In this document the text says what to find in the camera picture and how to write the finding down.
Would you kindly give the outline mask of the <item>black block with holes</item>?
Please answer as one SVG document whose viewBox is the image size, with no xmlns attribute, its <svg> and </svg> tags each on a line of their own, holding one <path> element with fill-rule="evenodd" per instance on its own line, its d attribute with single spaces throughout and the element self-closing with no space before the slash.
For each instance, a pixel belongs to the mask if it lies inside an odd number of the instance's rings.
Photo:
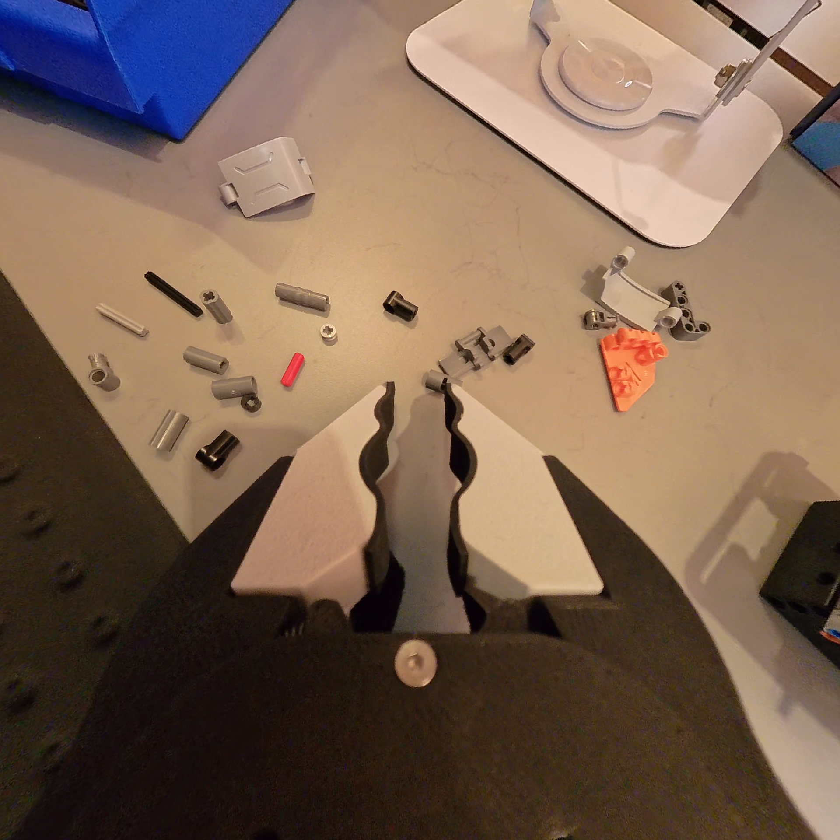
<svg viewBox="0 0 840 840">
<path fill-rule="evenodd" d="M 760 592 L 788 624 L 839 666 L 839 502 L 808 507 Z"/>
</svg>

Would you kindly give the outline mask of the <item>grey toy hinge assembly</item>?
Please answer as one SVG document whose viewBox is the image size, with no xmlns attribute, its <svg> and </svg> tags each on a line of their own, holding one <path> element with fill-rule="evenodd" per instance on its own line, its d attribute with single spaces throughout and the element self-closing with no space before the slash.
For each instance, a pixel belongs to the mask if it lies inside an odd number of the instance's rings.
<svg viewBox="0 0 840 840">
<path fill-rule="evenodd" d="M 480 371 L 499 359 L 513 343 L 501 326 L 490 330 L 477 328 L 455 341 L 455 352 L 439 360 L 440 370 L 450 379 L 458 379 L 472 371 Z"/>
</svg>

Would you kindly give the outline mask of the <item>blue plastic bin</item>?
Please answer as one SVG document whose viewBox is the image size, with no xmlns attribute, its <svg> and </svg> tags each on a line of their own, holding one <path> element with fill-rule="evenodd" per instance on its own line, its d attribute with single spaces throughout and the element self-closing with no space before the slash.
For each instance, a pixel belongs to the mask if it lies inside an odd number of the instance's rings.
<svg viewBox="0 0 840 840">
<path fill-rule="evenodd" d="M 2 1 L 2 73 L 182 140 L 290 1 Z"/>
</svg>

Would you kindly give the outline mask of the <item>blue picture box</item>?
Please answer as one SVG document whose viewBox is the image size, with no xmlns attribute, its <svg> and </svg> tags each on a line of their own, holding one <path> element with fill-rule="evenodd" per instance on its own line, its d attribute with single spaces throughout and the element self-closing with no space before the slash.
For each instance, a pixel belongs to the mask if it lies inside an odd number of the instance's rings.
<svg viewBox="0 0 840 840">
<path fill-rule="evenodd" d="M 839 186 L 839 84 L 795 125 L 790 142 L 799 154 Z"/>
</svg>

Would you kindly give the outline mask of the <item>grey curved toy panel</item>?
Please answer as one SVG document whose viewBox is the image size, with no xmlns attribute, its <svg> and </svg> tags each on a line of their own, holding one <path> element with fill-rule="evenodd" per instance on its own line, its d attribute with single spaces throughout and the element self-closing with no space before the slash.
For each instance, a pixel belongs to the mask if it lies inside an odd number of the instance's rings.
<svg viewBox="0 0 840 840">
<path fill-rule="evenodd" d="M 294 203 L 314 194 L 312 171 L 291 137 L 260 143 L 218 163 L 226 207 L 237 205 L 245 217 Z"/>
</svg>

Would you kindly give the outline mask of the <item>dark grey angled toy beam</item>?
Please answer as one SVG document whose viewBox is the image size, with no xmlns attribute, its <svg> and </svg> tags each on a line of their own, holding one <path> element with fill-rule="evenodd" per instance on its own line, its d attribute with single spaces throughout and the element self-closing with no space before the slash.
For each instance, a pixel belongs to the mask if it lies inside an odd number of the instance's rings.
<svg viewBox="0 0 840 840">
<path fill-rule="evenodd" d="M 662 323 L 674 339 L 696 341 L 710 334 L 710 324 L 695 318 L 686 286 L 682 282 L 671 283 L 660 294 L 668 302 Z"/>
</svg>

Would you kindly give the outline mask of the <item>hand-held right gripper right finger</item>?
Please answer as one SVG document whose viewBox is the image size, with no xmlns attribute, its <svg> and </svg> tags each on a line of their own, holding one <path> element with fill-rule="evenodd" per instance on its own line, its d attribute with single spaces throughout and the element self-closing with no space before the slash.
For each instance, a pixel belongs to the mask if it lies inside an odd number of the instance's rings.
<svg viewBox="0 0 840 840">
<path fill-rule="evenodd" d="M 450 503 L 447 560 L 457 595 L 589 596 L 603 580 L 542 451 L 460 385 L 444 387 Z"/>
</svg>

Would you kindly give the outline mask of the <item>black toy axle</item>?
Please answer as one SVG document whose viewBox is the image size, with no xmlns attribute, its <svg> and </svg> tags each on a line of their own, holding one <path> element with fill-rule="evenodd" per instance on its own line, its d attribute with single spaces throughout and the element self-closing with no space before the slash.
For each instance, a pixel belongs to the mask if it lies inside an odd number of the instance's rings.
<svg viewBox="0 0 840 840">
<path fill-rule="evenodd" d="M 173 301 L 178 307 L 188 312 L 192 317 L 199 319 L 203 315 L 202 308 L 184 293 L 173 287 L 169 282 L 155 274 L 153 271 L 146 271 L 143 278 L 156 290 L 160 291 L 167 298 Z"/>
</svg>

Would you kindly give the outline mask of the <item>grey axle connector tube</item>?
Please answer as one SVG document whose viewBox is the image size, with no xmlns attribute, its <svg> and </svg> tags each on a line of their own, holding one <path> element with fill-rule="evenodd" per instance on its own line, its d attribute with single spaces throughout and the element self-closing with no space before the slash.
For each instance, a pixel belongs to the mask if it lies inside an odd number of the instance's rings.
<svg viewBox="0 0 840 840">
<path fill-rule="evenodd" d="M 275 285 L 276 297 L 283 302 L 294 306 L 311 309 L 318 312 L 327 312 L 330 308 L 329 295 L 304 287 L 296 287 L 283 282 Z"/>
</svg>

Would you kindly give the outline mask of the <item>light grey toy axle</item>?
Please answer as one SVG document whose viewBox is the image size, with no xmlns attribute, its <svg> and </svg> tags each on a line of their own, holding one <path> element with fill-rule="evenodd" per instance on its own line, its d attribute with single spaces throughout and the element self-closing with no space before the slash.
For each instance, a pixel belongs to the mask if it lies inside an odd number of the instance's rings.
<svg viewBox="0 0 840 840">
<path fill-rule="evenodd" d="M 97 304 L 95 306 L 95 311 L 102 317 L 104 317 L 106 320 L 116 323 L 122 329 L 126 329 L 140 338 L 145 338 L 147 335 L 149 335 L 150 331 L 146 326 L 129 318 L 120 311 L 111 308 L 110 306 L 104 303 Z"/>
</svg>

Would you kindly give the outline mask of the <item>grey arched panel with pins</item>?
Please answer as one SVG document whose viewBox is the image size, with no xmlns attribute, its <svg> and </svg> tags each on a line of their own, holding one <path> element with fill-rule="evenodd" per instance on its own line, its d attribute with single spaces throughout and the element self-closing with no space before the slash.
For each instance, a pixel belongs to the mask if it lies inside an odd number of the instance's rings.
<svg viewBox="0 0 840 840">
<path fill-rule="evenodd" d="M 583 274 L 585 281 L 582 290 L 586 294 L 600 291 L 597 300 L 610 313 L 617 316 L 633 329 L 656 331 L 665 329 L 662 323 L 668 302 L 651 290 L 642 287 L 626 273 L 631 260 L 635 257 L 632 246 L 622 248 L 612 259 L 609 267 L 598 266 L 588 269 Z"/>
</svg>

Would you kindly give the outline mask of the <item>beige shelf board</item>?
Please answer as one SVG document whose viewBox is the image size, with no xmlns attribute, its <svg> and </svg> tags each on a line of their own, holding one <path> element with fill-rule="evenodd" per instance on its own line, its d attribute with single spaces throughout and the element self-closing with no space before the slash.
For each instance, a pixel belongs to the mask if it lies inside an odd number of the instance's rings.
<svg viewBox="0 0 840 840">
<path fill-rule="evenodd" d="M 757 49 L 780 31 L 802 1 L 698 1 Z M 822 1 L 785 38 L 773 60 L 820 97 L 839 80 L 839 2 Z"/>
</svg>

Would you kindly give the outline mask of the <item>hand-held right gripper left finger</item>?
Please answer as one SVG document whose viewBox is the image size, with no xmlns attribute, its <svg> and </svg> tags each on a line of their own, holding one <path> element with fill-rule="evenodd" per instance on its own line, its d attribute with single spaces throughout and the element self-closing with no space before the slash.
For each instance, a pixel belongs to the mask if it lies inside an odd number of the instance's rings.
<svg viewBox="0 0 840 840">
<path fill-rule="evenodd" d="M 395 384 L 376 386 L 299 447 L 233 580 L 236 595 L 286 595 L 351 612 L 380 592 L 391 562 L 379 480 Z"/>
</svg>

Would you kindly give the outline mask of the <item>black perforated board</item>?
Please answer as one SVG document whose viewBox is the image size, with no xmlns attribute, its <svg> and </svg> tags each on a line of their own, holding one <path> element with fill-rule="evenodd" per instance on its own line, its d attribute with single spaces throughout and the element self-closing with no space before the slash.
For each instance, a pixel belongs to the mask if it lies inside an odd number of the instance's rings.
<svg viewBox="0 0 840 840">
<path fill-rule="evenodd" d="M 5 277 L 1 344 L 1 830 L 11 838 L 186 540 Z"/>
</svg>

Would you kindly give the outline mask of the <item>white metal stand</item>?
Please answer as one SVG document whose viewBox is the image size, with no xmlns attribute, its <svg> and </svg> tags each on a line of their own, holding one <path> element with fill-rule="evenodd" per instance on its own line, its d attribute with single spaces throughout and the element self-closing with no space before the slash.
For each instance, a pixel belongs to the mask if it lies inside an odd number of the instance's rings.
<svg viewBox="0 0 840 840">
<path fill-rule="evenodd" d="M 787 132 L 746 91 L 818 6 L 720 74 L 716 21 L 693 2 L 460 2 L 415 29 L 427 81 L 654 244 L 709 235 Z"/>
</svg>

